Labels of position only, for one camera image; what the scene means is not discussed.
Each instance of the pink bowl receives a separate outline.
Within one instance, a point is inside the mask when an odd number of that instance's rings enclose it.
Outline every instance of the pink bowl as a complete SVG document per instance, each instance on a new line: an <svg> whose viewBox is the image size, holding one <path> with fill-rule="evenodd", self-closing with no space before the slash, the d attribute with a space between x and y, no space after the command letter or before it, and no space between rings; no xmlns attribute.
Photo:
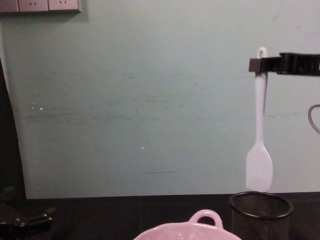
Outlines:
<svg viewBox="0 0 320 240"><path fill-rule="evenodd" d="M215 226L198 223L203 217L212 218ZM211 210L198 211L187 222L167 223L143 232L134 240L241 240L224 230L220 216Z"/></svg>

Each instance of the wall socket panel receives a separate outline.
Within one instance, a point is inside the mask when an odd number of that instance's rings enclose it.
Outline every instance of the wall socket panel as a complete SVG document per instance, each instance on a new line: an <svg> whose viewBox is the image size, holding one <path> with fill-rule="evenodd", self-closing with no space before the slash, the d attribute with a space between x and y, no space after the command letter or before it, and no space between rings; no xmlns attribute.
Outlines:
<svg viewBox="0 0 320 240"><path fill-rule="evenodd" d="M81 0L48 0L49 11L81 12Z"/></svg>
<svg viewBox="0 0 320 240"><path fill-rule="evenodd" d="M48 12L48 0L18 0L20 12Z"/></svg>
<svg viewBox="0 0 320 240"><path fill-rule="evenodd" d="M0 0L0 13L19 12L18 0Z"/></svg>

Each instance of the black mesh pen holder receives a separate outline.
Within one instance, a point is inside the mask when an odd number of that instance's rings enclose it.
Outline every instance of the black mesh pen holder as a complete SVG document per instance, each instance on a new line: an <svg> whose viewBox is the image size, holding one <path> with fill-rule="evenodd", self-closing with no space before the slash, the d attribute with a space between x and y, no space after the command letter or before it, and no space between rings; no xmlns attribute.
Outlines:
<svg viewBox="0 0 320 240"><path fill-rule="evenodd" d="M242 240L288 240L293 205L263 192L241 192L229 200L232 232Z"/></svg>

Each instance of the spatula head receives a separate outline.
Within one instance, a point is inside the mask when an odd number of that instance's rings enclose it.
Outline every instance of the spatula head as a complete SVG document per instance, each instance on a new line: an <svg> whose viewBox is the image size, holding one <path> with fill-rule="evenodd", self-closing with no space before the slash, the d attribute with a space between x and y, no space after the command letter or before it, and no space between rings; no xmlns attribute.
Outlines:
<svg viewBox="0 0 320 240"><path fill-rule="evenodd" d="M267 192L272 183L274 170L271 157L263 144L256 144L246 156L246 187Z"/></svg>

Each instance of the light teal wall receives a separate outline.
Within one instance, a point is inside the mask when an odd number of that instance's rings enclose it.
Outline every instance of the light teal wall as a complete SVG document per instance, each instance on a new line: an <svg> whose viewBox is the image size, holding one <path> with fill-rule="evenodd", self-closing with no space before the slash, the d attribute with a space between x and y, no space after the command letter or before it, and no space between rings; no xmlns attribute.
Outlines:
<svg viewBox="0 0 320 240"><path fill-rule="evenodd" d="M88 0L79 15L2 18L28 198L245 190L249 58L260 46L318 53L319 6ZM320 137L306 116L319 92L317 78L269 75L273 192L320 191Z"/></svg>

